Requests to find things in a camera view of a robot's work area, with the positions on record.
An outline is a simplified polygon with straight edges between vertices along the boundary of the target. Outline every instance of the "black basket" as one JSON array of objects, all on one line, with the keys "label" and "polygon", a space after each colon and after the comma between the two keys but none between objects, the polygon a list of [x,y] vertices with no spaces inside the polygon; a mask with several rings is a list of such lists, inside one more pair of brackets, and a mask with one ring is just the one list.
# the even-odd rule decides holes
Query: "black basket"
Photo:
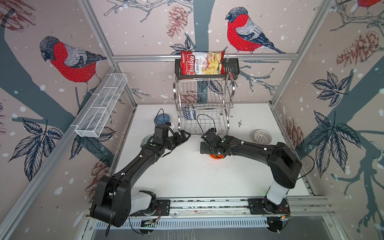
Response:
[{"label": "black basket", "polygon": [[[239,61],[238,58],[229,58],[228,61],[226,58],[223,58],[221,62],[225,73],[232,73],[233,79],[236,80],[239,76]],[[177,79],[189,79],[189,78],[226,78],[226,74],[210,74],[210,75],[181,75],[181,63],[180,60],[175,60],[175,74]]]}]

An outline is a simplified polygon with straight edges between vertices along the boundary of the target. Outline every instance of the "wallpaper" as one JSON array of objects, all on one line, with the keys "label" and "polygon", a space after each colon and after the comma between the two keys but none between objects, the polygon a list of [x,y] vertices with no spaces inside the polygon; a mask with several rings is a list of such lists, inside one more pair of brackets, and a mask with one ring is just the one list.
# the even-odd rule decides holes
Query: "wallpaper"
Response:
[{"label": "wallpaper", "polygon": [[192,49],[295,53],[321,0],[90,2],[114,55],[155,55]]},{"label": "wallpaper", "polygon": [[[234,102],[270,101],[291,61],[239,61]],[[140,103],[174,103],[175,62],[119,63]]]},{"label": "wallpaper", "polygon": [[2,221],[109,65],[77,1],[0,6]]},{"label": "wallpaper", "polygon": [[383,13],[336,1],[276,106],[350,239],[384,237]]},{"label": "wallpaper", "polygon": [[99,179],[122,145],[132,107],[122,94],[100,138],[76,137],[12,239],[74,239],[92,205]]}]

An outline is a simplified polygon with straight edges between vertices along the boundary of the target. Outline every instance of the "white mesh basket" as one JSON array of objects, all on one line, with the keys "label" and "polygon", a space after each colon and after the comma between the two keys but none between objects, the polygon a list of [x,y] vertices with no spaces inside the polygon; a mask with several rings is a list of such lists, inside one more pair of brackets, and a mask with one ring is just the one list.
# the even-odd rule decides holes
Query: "white mesh basket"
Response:
[{"label": "white mesh basket", "polygon": [[255,139],[256,143],[262,145],[268,145],[272,141],[271,135],[264,130],[255,131],[253,134],[253,138]]},{"label": "white mesh basket", "polygon": [[127,82],[125,74],[113,73],[110,75],[75,130],[80,137],[100,136]]}]

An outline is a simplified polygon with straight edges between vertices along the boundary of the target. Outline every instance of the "bird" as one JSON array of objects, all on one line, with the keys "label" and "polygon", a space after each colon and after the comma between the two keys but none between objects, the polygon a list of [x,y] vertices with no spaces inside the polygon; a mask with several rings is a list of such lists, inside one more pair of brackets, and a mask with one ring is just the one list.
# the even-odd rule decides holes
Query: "bird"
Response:
[{"label": "bird", "polygon": [[41,41],[40,51],[44,61],[50,60],[66,79],[87,84],[83,97],[86,93],[92,93],[88,90],[88,80],[93,75],[97,76],[98,64],[107,59],[99,54],[88,52],[84,48],[72,47],[60,42],[53,36],[47,36]]},{"label": "bird", "polygon": [[[351,1],[351,0],[345,0],[345,1],[341,2],[341,3],[339,3],[339,5],[342,5],[342,4],[347,3],[347,2],[349,2],[349,1]],[[365,14],[364,17],[367,16],[367,15],[371,15],[372,13],[368,11],[368,8],[369,8],[370,6],[372,6],[372,5],[376,4],[376,3],[378,3],[379,1],[381,1],[381,0],[355,0],[355,2],[357,3],[357,6],[356,6],[355,10],[353,10],[353,12],[351,13],[351,15],[354,15],[355,11],[356,11],[359,7],[365,7],[365,8],[367,8],[367,14]]]},{"label": "bird", "polygon": [[273,43],[266,38],[263,30],[254,24],[248,16],[244,7],[232,8],[225,20],[228,20],[227,37],[229,43],[240,51],[252,53],[255,49],[269,48],[278,53],[284,53],[277,49]]}]

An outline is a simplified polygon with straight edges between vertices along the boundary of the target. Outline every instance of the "bird's red breast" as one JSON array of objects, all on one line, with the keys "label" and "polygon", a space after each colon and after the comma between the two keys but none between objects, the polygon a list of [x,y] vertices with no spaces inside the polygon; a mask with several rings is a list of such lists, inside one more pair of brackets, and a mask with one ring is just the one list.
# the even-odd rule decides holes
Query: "bird's red breast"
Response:
[{"label": "bird's red breast", "polygon": [[380,0],[358,0],[358,5],[360,7],[370,7],[376,3],[378,3]]},{"label": "bird's red breast", "polygon": [[89,64],[83,68],[71,68],[64,64],[68,57],[68,51],[62,42],[57,43],[53,51],[56,60],[51,61],[52,65],[68,80],[76,83],[87,82],[96,73],[96,63]]},{"label": "bird's red breast", "polygon": [[261,47],[261,44],[252,43],[245,39],[242,39],[236,32],[236,28],[244,26],[248,21],[249,16],[242,14],[239,15],[233,23],[228,22],[227,37],[229,43],[239,51],[254,51]]}]

